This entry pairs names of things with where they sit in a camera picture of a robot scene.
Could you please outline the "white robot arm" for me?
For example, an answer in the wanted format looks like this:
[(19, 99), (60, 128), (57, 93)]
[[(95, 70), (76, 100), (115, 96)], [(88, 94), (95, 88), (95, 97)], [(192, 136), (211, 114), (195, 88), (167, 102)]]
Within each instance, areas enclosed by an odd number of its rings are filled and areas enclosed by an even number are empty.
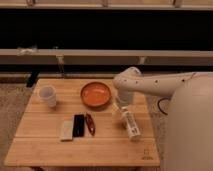
[(135, 92), (170, 99), (164, 171), (213, 171), (213, 72), (144, 76), (130, 67), (113, 84), (122, 103)]

